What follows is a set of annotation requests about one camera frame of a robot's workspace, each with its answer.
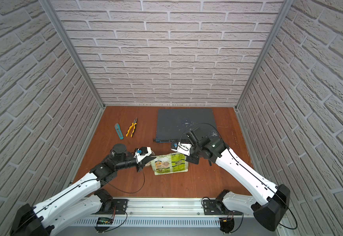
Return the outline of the green oats bag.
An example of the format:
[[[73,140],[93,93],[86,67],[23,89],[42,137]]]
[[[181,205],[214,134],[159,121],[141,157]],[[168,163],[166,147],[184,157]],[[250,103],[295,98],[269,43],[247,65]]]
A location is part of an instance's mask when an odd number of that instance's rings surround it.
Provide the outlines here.
[[[186,156],[177,152],[156,156],[150,163],[156,176],[188,172],[189,167]]]

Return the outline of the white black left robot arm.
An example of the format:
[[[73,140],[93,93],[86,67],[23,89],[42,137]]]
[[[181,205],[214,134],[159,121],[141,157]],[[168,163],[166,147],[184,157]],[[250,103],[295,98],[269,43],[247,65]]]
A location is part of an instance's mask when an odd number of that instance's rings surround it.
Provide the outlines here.
[[[155,156],[139,156],[117,162],[107,156],[73,185],[34,206],[26,204],[16,213],[11,236],[55,236],[76,221],[97,213],[109,212],[111,195],[102,187],[122,169],[142,169]]]

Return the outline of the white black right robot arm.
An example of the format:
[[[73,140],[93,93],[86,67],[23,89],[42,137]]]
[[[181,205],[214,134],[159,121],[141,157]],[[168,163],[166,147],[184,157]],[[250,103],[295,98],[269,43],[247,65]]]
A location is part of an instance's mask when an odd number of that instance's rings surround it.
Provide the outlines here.
[[[178,143],[177,151],[186,155],[188,162],[198,164],[200,158],[207,159],[231,174],[251,196],[225,192],[220,202],[228,210],[252,215],[269,231],[275,231],[289,209],[290,189],[267,180],[246,164],[222,140],[193,141],[192,144]]]

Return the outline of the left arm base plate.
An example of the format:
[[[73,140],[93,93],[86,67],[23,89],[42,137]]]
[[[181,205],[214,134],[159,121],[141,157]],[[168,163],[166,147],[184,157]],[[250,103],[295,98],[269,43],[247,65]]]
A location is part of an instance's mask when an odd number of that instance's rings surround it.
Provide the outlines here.
[[[112,199],[102,205],[104,214],[119,214],[125,215],[128,205],[128,199]]]

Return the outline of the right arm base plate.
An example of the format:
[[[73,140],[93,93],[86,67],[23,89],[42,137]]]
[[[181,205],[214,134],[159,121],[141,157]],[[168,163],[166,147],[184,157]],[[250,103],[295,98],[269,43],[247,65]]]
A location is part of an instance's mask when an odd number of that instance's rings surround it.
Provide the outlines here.
[[[242,215],[242,212],[227,209],[221,200],[204,197],[201,205],[205,215]]]

